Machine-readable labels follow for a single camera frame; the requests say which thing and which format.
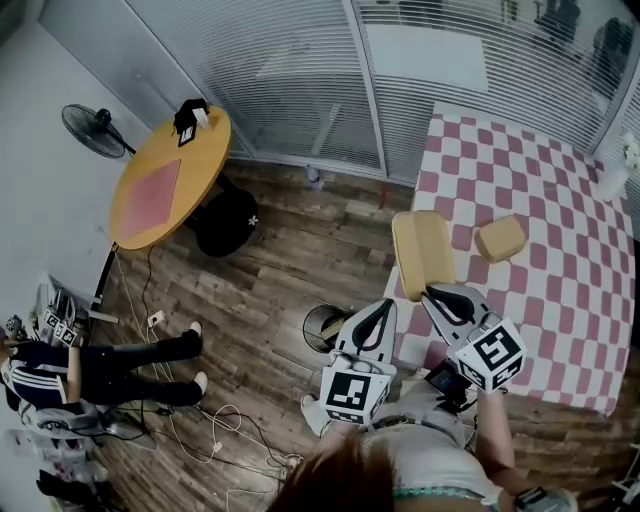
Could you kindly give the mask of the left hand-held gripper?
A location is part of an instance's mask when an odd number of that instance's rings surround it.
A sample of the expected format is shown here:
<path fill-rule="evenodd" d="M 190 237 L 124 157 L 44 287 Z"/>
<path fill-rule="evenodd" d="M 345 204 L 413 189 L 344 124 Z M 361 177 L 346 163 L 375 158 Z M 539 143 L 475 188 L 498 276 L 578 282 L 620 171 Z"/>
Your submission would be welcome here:
<path fill-rule="evenodd" d="M 319 404 L 330 420 L 358 426 L 372 423 L 397 374 L 395 366 L 374 361 L 392 359 L 396 323 L 392 299 L 372 303 L 344 323 L 337 350 L 329 353 L 330 362 L 322 372 Z"/>

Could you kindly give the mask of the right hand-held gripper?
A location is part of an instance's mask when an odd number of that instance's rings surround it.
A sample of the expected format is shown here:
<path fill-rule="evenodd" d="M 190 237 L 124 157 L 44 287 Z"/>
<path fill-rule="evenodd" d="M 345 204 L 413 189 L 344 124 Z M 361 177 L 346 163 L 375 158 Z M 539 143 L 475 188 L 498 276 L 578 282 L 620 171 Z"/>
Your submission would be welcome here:
<path fill-rule="evenodd" d="M 438 334 L 450 346 L 465 337 L 470 323 L 490 311 L 485 297 L 466 285 L 429 285 L 422 305 Z M 509 318 L 479 331 L 481 334 L 456 351 L 454 358 L 463 377 L 479 390 L 492 393 L 522 371 L 526 346 Z"/>

